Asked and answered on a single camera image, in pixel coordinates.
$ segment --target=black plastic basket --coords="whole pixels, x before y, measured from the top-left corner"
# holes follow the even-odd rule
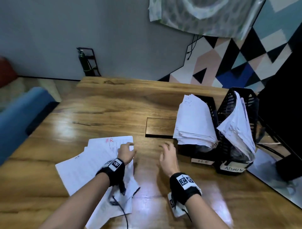
[[[259,107],[259,99],[256,94],[251,89],[247,88],[236,88],[232,87],[229,89],[228,93],[224,97],[224,100],[221,103],[217,111],[218,116],[218,124],[220,125],[234,110],[236,105],[236,94],[235,91],[238,92],[240,97],[244,99],[244,103],[246,105],[246,112],[249,118],[249,124],[251,127],[253,141],[256,139],[256,129],[257,129],[257,119],[258,119],[258,107]],[[224,163],[225,165],[229,165],[231,162],[239,162],[235,159],[232,159],[230,156],[232,144],[225,138],[225,136],[219,131],[219,143],[217,149],[219,150],[219,160],[214,163],[216,171],[221,174],[226,175],[239,175],[238,172],[225,171],[220,169],[220,166]]]
[[[210,110],[213,125],[215,128],[216,136],[218,137],[218,130],[216,129],[218,127],[218,116],[217,116],[217,110],[215,106],[215,101],[213,97],[207,97],[207,96],[201,96],[201,95],[195,95],[196,97],[200,98],[202,101],[204,101]],[[207,153],[201,153],[198,152],[197,149],[198,145],[178,145],[178,153],[181,155],[189,156],[193,159],[197,160],[204,160],[204,161],[216,161],[217,160],[217,155],[219,154],[216,149],[213,149]]]

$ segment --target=teal geometric shape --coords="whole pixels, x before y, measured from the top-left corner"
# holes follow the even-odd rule
[[[239,66],[239,65],[242,65],[243,63],[247,62],[246,59],[244,58],[244,56],[241,54],[241,52],[239,52],[234,64],[233,64],[233,68]]]
[[[253,28],[260,40],[282,29],[286,40],[288,41],[302,23],[301,9],[302,0],[299,0],[275,13],[271,2],[266,1],[253,25]]]

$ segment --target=black wristband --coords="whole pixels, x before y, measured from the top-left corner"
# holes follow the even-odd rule
[[[201,196],[202,192],[195,182],[185,173],[175,173],[170,177],[172,200],[184,205],[194,194]]]
[[[125,185],[123,182],[124,174],[125,174],[125,163],[119,159],[116,158],[114,160],[108,161],[103,165],[103,167],[96,173],[98,175],[99,173],[106,173],[110,180],[110,187],[114,185],[119,185],[120,188],[124,187]]]

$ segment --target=wooden tabletop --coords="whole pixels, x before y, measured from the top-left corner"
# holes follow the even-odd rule
[[[0,228],[37,228],[68,198],[55,164],[81,153],[91,138],[124,135],[133,136],[138,151],[134,177],[141,186],[129,228],[191,228],[188,218],[175,219],[168,205],[169,181],[158,167],[158,145],[165,139],[145,137],[147,118],[176,119],[184,94],[190,93],[212,96],[218,108],[227,89],[85,77],[0,167]],[[224,176],[187,157],[178,160],[229,226],[302,228],[302,210],[248,172]],[[103,228],[125,227],[125,218],[116,217]]]

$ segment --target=blue cushion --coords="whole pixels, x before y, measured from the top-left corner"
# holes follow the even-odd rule
[[[42,87],[34,87],[0,113],[0,165],[28,137],[26,127],[54,98]]]

